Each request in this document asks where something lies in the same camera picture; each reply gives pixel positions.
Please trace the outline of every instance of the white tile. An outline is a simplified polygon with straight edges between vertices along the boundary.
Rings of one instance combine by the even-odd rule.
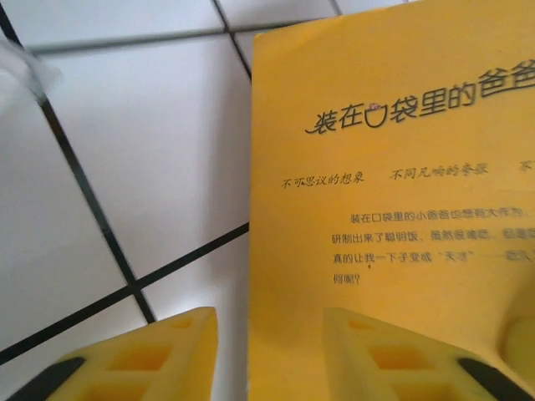
[[[0,399],[6,399],[63,355],[145,325],[133,298],[126,298],[0,366]]]
[[[125,285],[35,103],[0,118],[0,349]]]
[[[243,52],[243,55],[245,56],[245,59],[247,60],[247,64],[249,64],[249,68],[252,69],[252,55],[253,55],[253,42],[254,37],[257,36],[259,33],[265,33],[268,31],[254,31],[254,32],[245,32],[245,33],[237,33],[236,34],[236,40],[237,43],[240,46],[240,49]]]
[[[49,58],[52,103],[135,273],[248,220],[250,92],[222,35]]]
[[[335,17],[330,0],[220,0],[232,27]]]
[[[362,13],[363,11],[397,6],[406,3],[403,0],[336,0],[344,14]]]
[[[211,0],[3,0],[25,46],[220,28]]]
[[[158,319],[216,307],[219,351],[212,401],[247,399],[248,234],[145,289]]]

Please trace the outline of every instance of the tiled floor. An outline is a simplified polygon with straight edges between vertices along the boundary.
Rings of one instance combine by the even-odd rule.
[[[246,399],[252,38],[401,1],[0,0],[7,36],[63,75],[50,104],[0,120],[0,399],[205,305],[212,399]]]

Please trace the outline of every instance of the book cover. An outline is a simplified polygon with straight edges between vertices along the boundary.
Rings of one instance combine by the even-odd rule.
[[[330,307],[529,388],[501,350],[535,316],[533,15],[427,0],[257,36],[252,401],[329,399]]]

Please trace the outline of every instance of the floor tile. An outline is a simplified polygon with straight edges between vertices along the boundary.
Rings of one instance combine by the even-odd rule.
[[[250,92],[230,38],[46,58],[67,136],[138,277],[248,220]]]
[[[231,27],[334,17],[329,0],[219,0]]]
[[[247,60],[247,64],[249,65],[250,69],[252,69],[254,37],[257,36],[259,33],[265,33],[265,32],[268,32],[268,31],[254,31],[254,32],[245,32],[245,33],[236,34],[237,43],[242,49],[243,55],[245,56],[245,59]]]
[[[25,46],[220,28],[211,0],[3,0]]]
[[[18,104],[0,126],[4,349],[125,280],[38,106]]]
[[[144,325],[134,299],[126,298],[0,366],[0,399],[6,399],[66,353]]]
[[[374,8],[391,7],[402,4],[403,0],[336,0],[344,14],[362,13]]]
[[[194,307],[217,308],[212,401],[247,399],[248,244],[246,234],[145,289],[159,319]]]

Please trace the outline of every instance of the black grout line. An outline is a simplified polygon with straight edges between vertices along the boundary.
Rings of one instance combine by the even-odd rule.
[[[340,8],[338,2],[336,0],[330,0],[331,2],[331,6],[333,6],[334,8],[334,12],[336,13],[336,15],[340,16],[342,15],[342,9]]]
[[[235,240],[239,236],[246,234],[249,231],[249,223],[245,223],[238,228],[235,228],[232,231],[229,231],[227,234],[224,234],[213,241],[208,242],[207,244],[201,246],[200,248],[195,249],[194,251],[179,257],[175,261],[160,267],[158,270],[147,274],[146,276],[140,278],[137,283],[140,288],[145,288],[150,284],[161,280],[162,278],[169,276],[171,273],[176,272],[182,267],[189,265],[193,261],[207,255],[208,253],[215,251],[217,248],[226,245],[232,240]]]
[[[158,270],[147,274],[141,279],[137,280],[135,287],[138,289],[145,288],[150,284],[158,282],[164,277],[169,276],[171,273],[176,272],[182,267],[196,261],[197,259],[209,254],[212,251],[215,251],[217,248],[228,244],[229,242],[237,239],[238,237],[246,234],[249,231],[249,223],[246,223],[238,228],[229,231],[227,234],[224,234],[217,239],[208,242],[207,244],[195,249],[194,251],[178,258],[176,261],[159,268]],[[99,299],[96,302],[80,309],[79,311],[72,313],[71,315],[64,317],[63,319],[57,321],[54,324],[44,328],[32,334],[29,337],[19,341],[18,343],[13,344],[10,347],[7,347],[0,351],[0,366],[11,361],[12,359],[22,355],[23,353],[31,350],[32,348],[37,347],[38,345],[47,342],[49,339],[69,330],[70,328],[80,324],[84,320],[96,315],[99,312],[104,311],[108,307],[112,307],[117,302],[124,300],[130,295],[135,297],[136,290],[132,286],[126,286],[112,292],[108,296]]]
[[[147,35],[130,38],[108,38],[99,40],[84,40],[80,42],[48,44],[34,46],[28,50],[36,55],[44,56],[51,54],[78,53],[95,50],[106,50],[115,48],[124,48],[129,46],[175,42],[186,39],[207,38],[211,36],[225,35],[227,33],[249,33],[277,28],[286,28],[298,23],[306,23],[309,20],[290,21],[285,23],[269,23],[261,25],[242,25],[235,27],[232,31],[226,32],[224,28],[202,29],[198,31],[186,31],[180,33],[163,33],[156,35]]]
[[[247,73],[247,76],[249,77],[249,80],[252,79],[251,69],[249,68],[249,64],[247,63],[247,60],[245,59],[245,56],[243,55],[242,48],[240,48],[240,45],[238,44],[236,40],[236,36],[234,35],[234,32],[231,32],[230,24],[228,22],[227,16],[223,12],[223,8],[221,4],[219,3],[219,0],[211,0],[212,4],[214,5],[214,8],[216,9],[217,13],[219,14],[219,18],[223,21],[223,24],[225,25],[225,32],[229,34],[232,46],[234,47],[234,50],[236,50],[237,56],[240,58],[240,61],[242,62],[242,66],[245,68],[245,71]]]
[[[3,9],[1,3],[0,28],[2,28],[4,34],[6,35],[6,38],[22,47],[22,44],[20,43],[20,40],[18,39],[18,36],[15,33],[13,25],[9,21],[8,15]],[[116,240],[115,234],[110,228],[110,224],[106,219],[104,211],[100,207],[100,204],[97,200],[96,195],[94,194],[93,189],[91,188],[87,176],[85,175],[84,170],[82,169],[82,166],[79,163],[78,157],[74,153],[73,147],[71,146],[69,140],[67,139],[67,136],[65,135],[65,131],[59,123],[58,116],[54,112],[54,109],[47,98],[45,98],[44,101],[41,103],[41,110],[43,111],[44,118],[47,120],[48,125],[52,130],[54,138],[58,142],[59,148],[61,149],[65,159],[67,160],[67,164],[73,172],[74,178],[76,179],[76,182],[80,190],[82,191],[82,194],[85,198],[85,201],[87,202],[87,205],[89,206],[89,209],[91,210],[91,213],[99,224],[99,228],[102,232],[102,235],[104,236],[106,243],[108,244],[108,247],[110,248],[111,253],[114,256],[115,261],[117,262],[117,265],[119,266],[119,269],[123,274],[123,277],[128,283],[128,286],[132,287],[132,291],[135,295],[135,300],[138,302],[138,305],[143,313],[143,316],[145,317],[145,320],[147,321],[147,323],[155,322],[154,314],[150,310],[149,304],[141,293],[141,290],[135,285],[134,273],[132,272],[129,263],[126,261],[124,252],[120,249],[119,242]]]
[[[104,311],[106,308],[115,305],[117,302],[126,299],[130,295],[131,289],[128,287],[122,287],[120,290],[112,292],[108,296],[99,299],[97,302],[93,302],[87,307],[84,307],[79,311],[64,317],[43,330],[39,330],[35,334],[26,337],[24,340],[21,340],[18,343],[3,349],[0,351],[0,366],[11,361],[12,359],[15,359],[30,349],[48,341],[50,338],[69,330],[89,317],[92,317],[97,313]]]

